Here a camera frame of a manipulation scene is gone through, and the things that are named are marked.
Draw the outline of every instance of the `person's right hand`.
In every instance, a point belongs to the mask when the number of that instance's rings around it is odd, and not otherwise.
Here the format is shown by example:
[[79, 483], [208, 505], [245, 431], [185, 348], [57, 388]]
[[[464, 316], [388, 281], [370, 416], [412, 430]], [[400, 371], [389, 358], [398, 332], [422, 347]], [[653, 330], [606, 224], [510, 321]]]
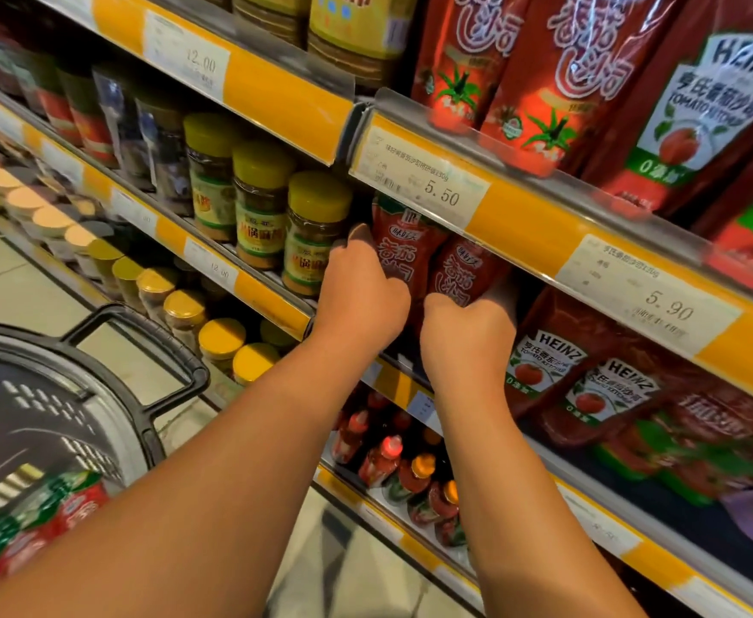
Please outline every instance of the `person's right hand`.
[[505, 278], [464, 308], [439, 292], [425, 297], [420, 344], [435, 394], [502, 390], [516, 335], [516, 294]]

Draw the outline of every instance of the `person's left arm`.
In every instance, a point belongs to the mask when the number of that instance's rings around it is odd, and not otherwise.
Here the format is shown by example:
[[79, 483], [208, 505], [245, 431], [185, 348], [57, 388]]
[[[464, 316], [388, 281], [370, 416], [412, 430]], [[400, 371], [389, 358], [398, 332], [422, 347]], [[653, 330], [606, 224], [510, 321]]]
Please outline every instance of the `person's left arm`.
[[409, 307], [354, 230], [331, 253], [309, 339], [0, 585], [0, 616], [260, 615], [333, 420]]

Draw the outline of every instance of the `black handle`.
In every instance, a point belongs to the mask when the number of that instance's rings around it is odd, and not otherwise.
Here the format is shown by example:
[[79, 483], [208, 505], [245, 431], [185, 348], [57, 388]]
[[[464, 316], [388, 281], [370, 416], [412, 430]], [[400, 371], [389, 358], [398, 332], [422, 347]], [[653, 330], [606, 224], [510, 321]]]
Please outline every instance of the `black handle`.
[[210, 371], [207, 370], [202, 360], [194, 355], [194, 352], [164, 327], [123, 303], [108, 303], [102, 306], [64, 334], [60, 340], [75, 347], [103, 324], [110, 321], [122, 323], [153, 342], [156, 347], [160, 348], [165, 355], [176, 363], [189, 380], [182, 388], [144, 407], [145, 414], [151, 420], [165, 414], [165, 412], [188, 399], [192, 399], [203, 392], [210, 383]]

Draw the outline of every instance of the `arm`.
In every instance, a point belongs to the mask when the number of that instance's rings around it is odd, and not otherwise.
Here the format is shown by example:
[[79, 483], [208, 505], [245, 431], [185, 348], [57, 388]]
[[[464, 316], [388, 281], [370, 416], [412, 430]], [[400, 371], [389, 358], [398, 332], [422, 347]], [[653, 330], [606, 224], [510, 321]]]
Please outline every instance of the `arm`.
[[0, 616], [262, 614], [334, 417], [408, 316], [369, 238], [331, 253], [310, 338], [1, 585]]
[[486, 613], [509, 615], [515, 607], [524, 618], [641, 618], [508, 412], [503, 382], [515, 336], [510, 293], [497, 287], [466, 308], [429, 295], [422, 331], [423, 364]]

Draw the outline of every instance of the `person's right arm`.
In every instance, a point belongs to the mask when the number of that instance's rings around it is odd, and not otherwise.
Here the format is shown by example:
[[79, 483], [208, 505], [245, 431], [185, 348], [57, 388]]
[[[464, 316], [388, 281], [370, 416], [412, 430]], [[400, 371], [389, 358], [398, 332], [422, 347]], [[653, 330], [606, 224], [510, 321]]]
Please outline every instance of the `person's right arm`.
[[488, 616], [641, 618], [644, 612], [567, 508], [505, 403], [514, 299], [425, 300], [423, 365], [460, 494]]

